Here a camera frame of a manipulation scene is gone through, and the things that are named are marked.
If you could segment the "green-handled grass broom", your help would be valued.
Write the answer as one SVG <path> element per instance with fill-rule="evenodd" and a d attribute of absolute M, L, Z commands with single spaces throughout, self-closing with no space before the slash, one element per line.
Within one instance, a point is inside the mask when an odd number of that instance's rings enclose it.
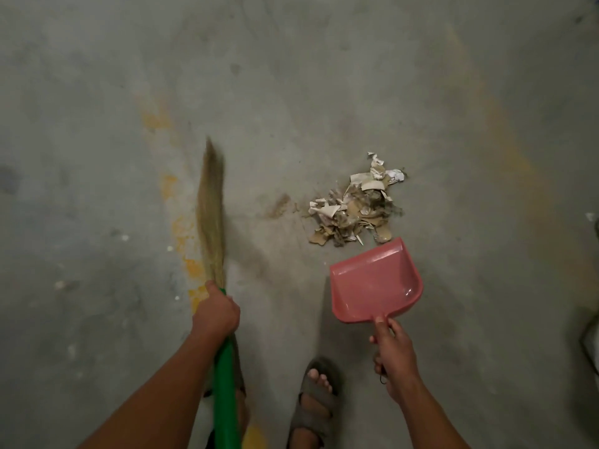
<path fill-rule="evenodd" d="M 224 161 L 212 139 L 206 137 L 197 193 L 197 229 L 208 280 L 225 289 L 225 229 L 223 222 Z M 214 448 L 241 449 L 232 336 L 219 348 L 213 370 Z"/>

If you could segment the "person's left hand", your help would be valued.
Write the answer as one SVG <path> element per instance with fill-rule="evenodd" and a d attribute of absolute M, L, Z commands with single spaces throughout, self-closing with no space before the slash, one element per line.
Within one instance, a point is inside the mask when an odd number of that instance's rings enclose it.
<path fill-rule="evenodd" d="M 222 344 L 240 323 L 241 309 L 232 297 L 209 298 L 199 302 L 192 318 L 191 334 L 215 344 Z"/>

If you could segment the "pile of paper scraps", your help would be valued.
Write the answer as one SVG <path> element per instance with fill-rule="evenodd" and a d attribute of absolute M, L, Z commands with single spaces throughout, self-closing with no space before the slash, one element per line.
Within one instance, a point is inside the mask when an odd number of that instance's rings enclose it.
<path fill-rule="evenodd" d="M 372 234 L 378 245 L 393 239 L 390 219 L 403 215 L 389 188 L 404 182 L 408 175 L 401 168 L 387 168 L 386 162 L 375 152 L 368 152 L 367 172 L 354 173 L 348 183 L 339 189 L 309 202 L 306 218 L 317 223 L 308 236 L 308 242 L 323 247 L 329 241 L 336 247 L 350 242 L 364 245 L 362 232 Z"/>

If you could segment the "person's left forearm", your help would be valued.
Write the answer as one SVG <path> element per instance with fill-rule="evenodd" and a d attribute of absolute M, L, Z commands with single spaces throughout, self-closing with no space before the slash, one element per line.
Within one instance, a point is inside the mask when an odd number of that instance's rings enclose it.
<path fill-rule="evenodd" d="M 207 373 L 226 334 L 193 331 L 78 449 L 187 449 Z"/>

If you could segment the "pink plastic dustpan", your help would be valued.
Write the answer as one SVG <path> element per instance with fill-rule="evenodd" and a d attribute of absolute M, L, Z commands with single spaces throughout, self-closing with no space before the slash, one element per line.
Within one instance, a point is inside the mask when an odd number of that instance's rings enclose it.
<path fill-rule="evenodd" d="M 397 317 L 423 294 L 423 280 L 402 238 L 329 267 L 333 315 L 342 323 Z"/>

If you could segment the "person's right hand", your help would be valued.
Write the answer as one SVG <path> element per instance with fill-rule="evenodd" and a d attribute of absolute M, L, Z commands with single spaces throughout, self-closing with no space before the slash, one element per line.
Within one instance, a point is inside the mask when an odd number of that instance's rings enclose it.
<path fill-rule="evenodd" d="M 404 407 L 421 388 L 422 378 L 412 340 L 396 320 L 388 318 L 388 322 L 392 341 L 385 347 L 377 345 L 374 369 L 393 401 Z"/>

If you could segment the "grey left sandal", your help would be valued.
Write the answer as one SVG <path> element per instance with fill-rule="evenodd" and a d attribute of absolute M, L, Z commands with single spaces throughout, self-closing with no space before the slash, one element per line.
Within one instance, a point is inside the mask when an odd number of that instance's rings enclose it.
<path fill-rule="evenodd" d="M 204 398 L 213 395 L 213 429 L 205 449 L 241 449 L 251 415 L 235 335 L 217 354 L 213 387 Z"/>

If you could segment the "person's right forearm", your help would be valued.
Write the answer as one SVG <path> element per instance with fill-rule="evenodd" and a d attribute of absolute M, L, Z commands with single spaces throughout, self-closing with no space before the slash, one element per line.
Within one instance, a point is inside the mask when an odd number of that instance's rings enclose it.
<path fill-rule="evenodd" d="M 413 449 L 471 449 L 422 379 L 390 375 L 387 384 L 401 408 Z"/>

